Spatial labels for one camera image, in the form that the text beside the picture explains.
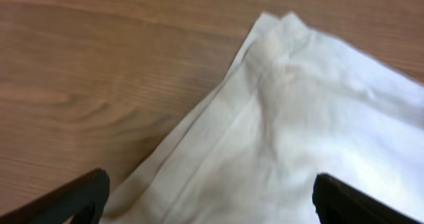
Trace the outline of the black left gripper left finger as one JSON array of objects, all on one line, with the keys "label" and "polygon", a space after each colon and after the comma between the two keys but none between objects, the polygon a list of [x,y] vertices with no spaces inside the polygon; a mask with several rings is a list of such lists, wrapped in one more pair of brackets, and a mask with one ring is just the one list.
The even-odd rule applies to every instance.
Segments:
[{"label": "black left gripper left finger", "polygon": [[110,178],[94,169],[1,216],[3,224],[99,223],[109,198]]}]

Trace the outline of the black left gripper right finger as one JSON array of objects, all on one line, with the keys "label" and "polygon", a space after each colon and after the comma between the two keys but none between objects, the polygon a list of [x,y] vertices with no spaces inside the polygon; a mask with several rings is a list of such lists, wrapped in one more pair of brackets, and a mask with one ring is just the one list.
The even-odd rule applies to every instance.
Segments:
[{"label": "black left gripper right finger", "polygon": [[321,224],[420,224],[327,173],[316,176],[312,202]]}]

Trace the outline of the beige shorts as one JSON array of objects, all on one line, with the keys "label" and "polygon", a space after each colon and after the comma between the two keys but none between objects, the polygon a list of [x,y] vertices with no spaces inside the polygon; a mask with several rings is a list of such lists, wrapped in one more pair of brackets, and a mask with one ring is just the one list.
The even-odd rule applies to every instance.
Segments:
[{"label": "beige shorts", "polygon": [[101,222],[317,223],[320,172],[422,220],[423,84],[294,13],[263,14]]}]

